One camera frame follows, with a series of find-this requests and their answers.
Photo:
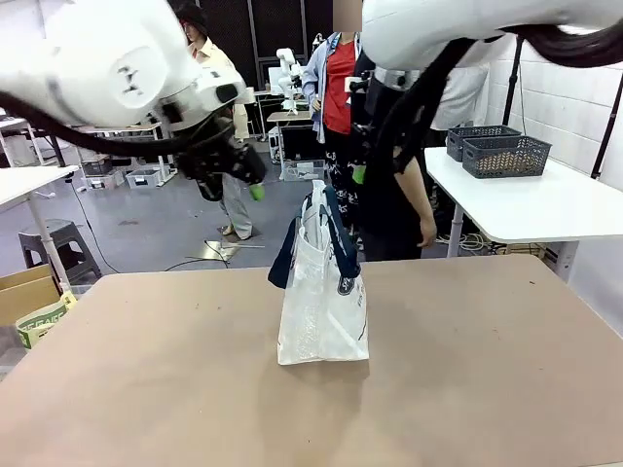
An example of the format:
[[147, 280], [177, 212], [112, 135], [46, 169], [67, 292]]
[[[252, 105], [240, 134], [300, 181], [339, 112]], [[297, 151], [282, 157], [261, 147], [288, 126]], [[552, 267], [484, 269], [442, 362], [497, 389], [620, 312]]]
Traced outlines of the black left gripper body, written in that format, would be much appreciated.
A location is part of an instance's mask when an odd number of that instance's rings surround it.
[[205, 121], [175, 132], [190, 145], [176, 155], [176, 164], [189, 179], [195, 180], [201, 196], [208, 201], [224, 198], [225, 176], [249, 186], [260, 185], [267, 169], [253, 146], [235, 139], [230, 112], [212, 114]]

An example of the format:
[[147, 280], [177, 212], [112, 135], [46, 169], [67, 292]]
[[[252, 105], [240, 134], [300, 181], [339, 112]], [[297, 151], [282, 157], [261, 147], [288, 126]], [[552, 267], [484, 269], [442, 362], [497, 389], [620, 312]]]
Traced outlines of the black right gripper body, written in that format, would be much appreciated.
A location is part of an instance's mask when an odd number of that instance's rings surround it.
[[368, 89], [351, 99], [350, 161], [363, 166], [374, 154], [381, 127], [390, 110], [390, 89]]

